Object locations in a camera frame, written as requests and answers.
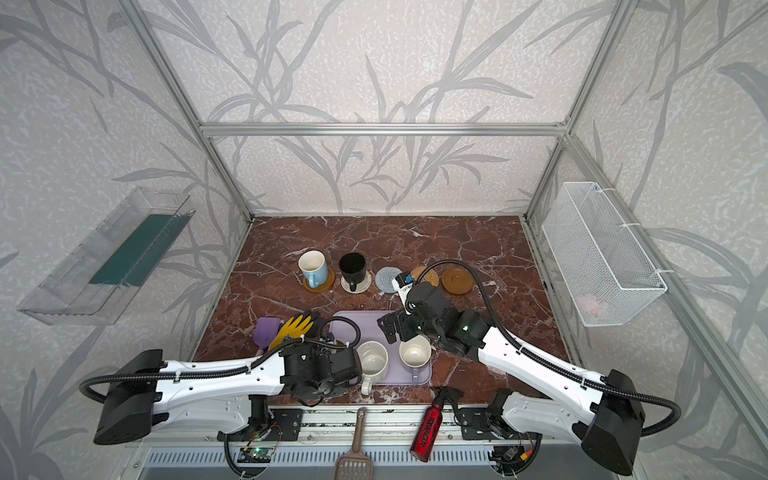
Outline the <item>tan woven rattan coaster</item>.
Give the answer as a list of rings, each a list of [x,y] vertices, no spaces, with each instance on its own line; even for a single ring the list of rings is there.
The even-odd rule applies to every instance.
[[[427,269],[425,265],[418,266],[411,271],[411,276],[414,280],[418,280],[424,271]],[[431,284],[433,287],[438,288],[440,286],[440,278],[438,273],[432,269],[429,270],[422,278],[423,282]]]

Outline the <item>white mug lavender handle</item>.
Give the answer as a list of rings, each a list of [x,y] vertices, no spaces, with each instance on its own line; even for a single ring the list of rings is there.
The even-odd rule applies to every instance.
[[[419,375],[422,368],[430,362],[431,344],[429,340],[421,335],[401,342],[398,347],[400,360],[410,374],[411,384],[419,384]]]

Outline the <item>brown wooden coaster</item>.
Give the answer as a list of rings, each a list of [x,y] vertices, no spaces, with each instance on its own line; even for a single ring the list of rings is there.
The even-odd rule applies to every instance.
[[[315,288],[312,288],[309,285],[309,281],[308,281],[308,279],[306,277],[302,276],[301,277],[301,281],[302,281],[302,286],[308,292],[310,292],[312,294],[322,294],[322,293],[331,291],[333,289],[335,281],[336,281],[336,274],[335,274],[335,272],[333,270],[329,270],[327,278],[326,278],[326,281],[323,284],[321,284],[321,285],[319,285],[319,286],[317,286]]]
[[[441,278],[443,288],[452,295],[466,295],[472,291],[475,280],[471,273],[464,268],[451,268],[443,273]]]

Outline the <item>grey blue round coaster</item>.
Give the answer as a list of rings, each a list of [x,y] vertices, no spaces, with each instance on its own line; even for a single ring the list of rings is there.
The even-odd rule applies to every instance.
[[[385,294],[395,294],[398,287],[394,281],[401,272],[401,269],[393,266],[381,268],[375,275],[376,286]]]

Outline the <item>white woven spiral coaster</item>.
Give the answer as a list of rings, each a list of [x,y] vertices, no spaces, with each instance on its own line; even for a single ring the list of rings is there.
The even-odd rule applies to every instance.
[[[373,282],[373,276],[370,271],[368,271],[365,275],[365,278],[362,282],[356,283],[355,288],[352,288],[352,285],[347,281],[345,277],[341,278],[340,284],[341,287],[344,289],[345,292],[349,294],[361,294],[366,292]]]

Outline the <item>black mug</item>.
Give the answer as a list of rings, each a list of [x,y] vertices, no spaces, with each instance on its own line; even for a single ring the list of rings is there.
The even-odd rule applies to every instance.
[[[362,282],[367,273],[367,263],[365,257],[357,252],[344,254],[339,259],[339,269],[342,277],[355,288],[355,284]]]

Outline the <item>white mug blue outside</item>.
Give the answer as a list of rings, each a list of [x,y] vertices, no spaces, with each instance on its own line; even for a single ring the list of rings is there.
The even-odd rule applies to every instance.
[[[298,265],[310,289],[317,289],[328,280],[328,266],[322,252],[310,250],[303,253]]]

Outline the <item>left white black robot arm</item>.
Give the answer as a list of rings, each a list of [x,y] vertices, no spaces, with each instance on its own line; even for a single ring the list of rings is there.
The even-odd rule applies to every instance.
[[[101,406],[95,444],[117,445],[160,430],[256,430],[268,398],[290,395],[312,407],[344,395],[361,375],[354,345],[300,338],[216,362],[166,360],[162,350],[146,350],[114,374],[83,380],[79,391]]]

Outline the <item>lavender plastic tray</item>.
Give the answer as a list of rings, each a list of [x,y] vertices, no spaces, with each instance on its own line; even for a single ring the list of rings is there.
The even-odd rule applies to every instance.
[[[377,321],[389,314],[387,310],[347,310],[336,313],[337,317],[344,317],[355,323],[360,330],[360,339],[355,346],[359,350],[367,342],[377,342],[387,351],[385,358],[388,360],[387,374],[376,385],[382,386],[424,386],[430,381],[432,375],[431,361],[425,365],[410,367],[400,357],[399,338],[390,344],[385,334],[379,328]]]

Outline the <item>brown litter scoop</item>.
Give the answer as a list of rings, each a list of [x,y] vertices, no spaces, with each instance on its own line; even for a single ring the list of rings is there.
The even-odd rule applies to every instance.
[[[362,440],[367,417],[367,408],[361,407],[356,413],[356,424],[350,450],[341,455],[335,463],[335,480],[372,480],[373,460],[363,453]]]

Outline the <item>green lit circuit board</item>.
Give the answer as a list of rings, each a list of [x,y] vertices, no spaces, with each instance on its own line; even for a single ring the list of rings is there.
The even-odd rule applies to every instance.
[[[274,446],[246,446],[238,450],[236,462],[240,465],[268,464],[276,452]]]

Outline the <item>pink object in basket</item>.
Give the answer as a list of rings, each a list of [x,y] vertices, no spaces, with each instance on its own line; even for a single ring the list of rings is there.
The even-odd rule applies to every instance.
[[[579,295],[576,298],[576,303],[584,316],[593,318],[600,317],[604,313],[607,306],[604,301],[591,293]]]

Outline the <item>green mat in shelf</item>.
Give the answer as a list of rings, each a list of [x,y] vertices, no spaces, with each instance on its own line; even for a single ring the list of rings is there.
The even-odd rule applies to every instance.
[[[91,285],[141,287],[191,220],[184,215],[151,214],[89,280]]]

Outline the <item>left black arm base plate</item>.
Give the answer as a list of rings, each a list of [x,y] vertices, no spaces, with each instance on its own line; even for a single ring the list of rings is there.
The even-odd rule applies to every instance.
[[[270,410],[270,417],[256,430],[254,442],[295,442],[301,431],[304,410],[280,408]]]

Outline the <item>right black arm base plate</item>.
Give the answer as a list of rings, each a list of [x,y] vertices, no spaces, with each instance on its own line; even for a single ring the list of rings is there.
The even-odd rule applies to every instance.
[[[538,441],[542,437],[540,433],[513,429],[503,420],[500,408],[460,407],[455,419],[461,427],[463,440]]]

